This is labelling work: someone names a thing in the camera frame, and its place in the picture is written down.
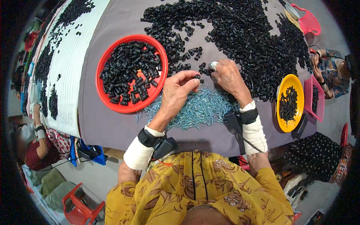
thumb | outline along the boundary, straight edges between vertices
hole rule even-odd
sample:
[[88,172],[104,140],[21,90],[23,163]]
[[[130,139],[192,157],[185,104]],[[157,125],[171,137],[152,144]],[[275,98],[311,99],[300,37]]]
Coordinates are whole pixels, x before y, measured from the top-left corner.
[[199,79],[191,79],[186,84],[184,84],[181,88],[186,92],[189,93],[192,89],[199,86],[200,80]]

table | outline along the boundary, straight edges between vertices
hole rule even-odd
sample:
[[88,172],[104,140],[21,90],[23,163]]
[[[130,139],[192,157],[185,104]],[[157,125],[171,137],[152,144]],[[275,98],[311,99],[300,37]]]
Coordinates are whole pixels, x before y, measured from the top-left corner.
[[[93,2],[95,8],[93,8],[90,13],[82,14],[74,21],[73,25],[69,24],[65,28],[62,28],[64,29],[64,35],[61,36],[62,41],[58,47],[56,47],[55,43],[50,43],[50,45],[54,47],[54,54],[51,59],[51,65],[46,83],[46,96],[49,103],[51,89],[55,84],[55,90],[58,95],[58,115],[54,120],[51,117],[49,107],[48,116],[46,118],[41,114],[41,121],[43,124],[57,131],[61,131],[76,137],[80,137],[77,119],[77,106],[80,85],[79,81],[81,77],[82,65],[84,62],[84,56],[91,37],[93,36],[96,25],[98,24],[99,18],[103,14],[109,0],[94,0]],[[38,37],[42,39],[37,49],[33,49],[33,62],[35,63],[34,68],[36,68],[36,63],[41,52],[51,38],[50,31],[56,25],[56,21],[59,19],[61,13],[64,12],[69,3],[71,3],[70,0],[66,1],[61,7],[59,7],[59,9],[57,9],[52,18],[53,22],[45,28],[47,29],[47,32],[43,37]],[[83,26],[75,29],[78,24],[83,24]],[[68,29],[71,30],[71,32],[65,36],[65,33],[67,33]],[[81,36],[76,35],[77,31],[81,32]],[[29,83],[28,108],[30,108],[31,103],[36,103],[40,99],[39,86],[33,83],[33,79],[34,76],[31,77]]]
[[[146,8],[167,2],[172,4],[175,1],[111,0],[109,2],[90,41],[80,79],[79,126],[81,138],[85,144],[126,150],[139,130],[147,124],[145,118],[140,119],[139,123],[135,124],[134,114],[120,114],[107,108],[96,92],[95,73],[102,54],[112,43],[127,35],[145,34],[144,27],[148,27],[150,23],[140,22],[140,18],[143,17],[142,14]],[[263,8],[265,6],[268,8],[265,14],[274,27],[270,33],[279,35],[280,32],[275,24],[275,19],[278,19],[276,13],[284,14],[284,8],[278,0],[269,0],[266,5],[263,3]],[[203,47],[203,55],[199,61],[194,59],[186,61],[186,63],[191,63],[192,69],[195,70],[202,62],[226,58],[213,43],[205,42],[204,37],[208,31],[212,30],[212,26],[205,20],[200,22],[205,25],[205,28],[195,29],[194,35],[185,44],[186,50],[198,46]],[[184,31],[180,34],[183,37],[186,36]],[[300,81],[304,84],[304,81],[310,78],[310,74],[307,69],[301,69],[299,65],[297,65],[297,71]],[[206,84],[213,87],[209,77],[202,75],[202,78],[205,79]],[[258,101],[256,107],[264,127],[269,149],[293,141],[290,133],[279,132],[275,128],[274,123],[276,124],[277,120],[273,118],[274,110],[272,107],[274,106],[270,102]],[[201,126],[200,130],[192,128],[181,131],[178,128],[172,128],[167,135],[173,137],[181,150],[184,151],[198,149],[215,152],[225,157],[238,156],[244,153],[243,142],[237,141],[235,135],[229,130],[232,130],[231,123],[215,123],[213,126]],[[308,122],[302,138],[314,134],[315,131],[316,122]]]

white corrugated board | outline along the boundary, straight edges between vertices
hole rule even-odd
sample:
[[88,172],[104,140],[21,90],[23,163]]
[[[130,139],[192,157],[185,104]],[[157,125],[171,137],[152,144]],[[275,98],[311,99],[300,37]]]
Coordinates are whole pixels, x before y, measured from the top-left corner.
[[[71,1],[69,0],[65,3],[51,25],[50,31],[70,2]],[[54,46],[54,55],[48,74],[46,95],[48,97],[49,105],[51,89],[55,84],[58,95],[58,116],[57,119],[54,120],[51,117],[51,112],[48,108],[48,117],[42,117],[42,122],[50,128],[75,137],[80,137],[77,120],[77,106],[82,65],[84,63],[84,57],[89,42],[109,0],[93,0],[93,3],[95,7],[90,13],[82,14],[74,21],[74,25],[68,25],[63,29],[63,35],[61,36],[62,41],[58,48],[56,48],[56,44],[51,44],[51,46]],[[78,24],[82,24],[82,26],[75,29]],[[76,32],[78,31],[81,32],[81,36],[76,35]],[[45,38],[42,50],[47,45],[48,41],[49,35]]]

yellow floral shirt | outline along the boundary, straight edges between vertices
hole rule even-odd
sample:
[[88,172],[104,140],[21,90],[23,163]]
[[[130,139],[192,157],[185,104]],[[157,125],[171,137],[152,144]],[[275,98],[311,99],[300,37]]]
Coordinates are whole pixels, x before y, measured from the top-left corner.
[[167,157],[139,181],[110,190],[105,224],[181,224],[199,204],[218,209],[234,224],[292,224],[293,210],[270,168],[253,178],[228,158],[209,152]]

cable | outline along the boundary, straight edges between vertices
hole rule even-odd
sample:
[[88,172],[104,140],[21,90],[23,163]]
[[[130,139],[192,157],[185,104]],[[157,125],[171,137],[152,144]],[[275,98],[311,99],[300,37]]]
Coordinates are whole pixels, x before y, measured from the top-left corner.
[[[56,165],[56,166],[54,166],[54,167],[52,167],[52,168],[50,168],[50,169],[46,169],[46,170],[36,170],[36,171],[47,171],[47,170],[52,170],[53,168],[55,168],[55,167],[57,167],[57,166],[60,166],[60,165],[62,165],[62,164],[64,164],[64,163],[67,163],[67,162],[70,162],[70,161],[74,161],[74,160],[77,160],[77,159],[80,159],[81,157],[78,157],[78,158],[75,158],[75,159],[71,159],[71,160],[68,160],[68,161],[66,161],[66,162],[63,162],[63,163],[60,163],[59,165]],[[28,170],[32,170],[32,169],[30,169],[30,168],[26,168],[26,167],[24,167],[24,166],[21,166],[22,168],[24,168],[24,169],[28,169]]]
[[310,48],[310,47],[313,47],[313,46],[317,47],[318,49],[321,49],[321,48],[319,48],[319,46],[317,46],[317,45],[310,45],[309,48]]
[[238,137],[240,137],[243,141],[245,141],[246,143],[248,143],[251,147],[253,147],[254,149],[256,149],[258,152],[264,153],[263,151],[261,151],[260,149],[258,149],[257,147],[255,147],[253,144],[251,144],[248,140],[246,140],[241,134],[239,134],[239,133],[235,134],[236,140],[239,141]]
[[[321,50],[321,48],[319,48],[317,45],[310,45],[310,46],[309,46],[309,48],[310,48],[310,47],[312,47],[312,46],[315,46],[315,47],[317,47],[318,49],[320,49],[320,50]],[[331,57],[332,57],[332,58],[337,58],[337,59],[342,59],[342,60],[345,60],[345,59],[343,59],[343,58],[336,57],[336,56],[330,56],[329,58],[331,58]]]
[[239,161],[245,164],[249,164],[248,162],[242,161],[241,159],[239,159]]

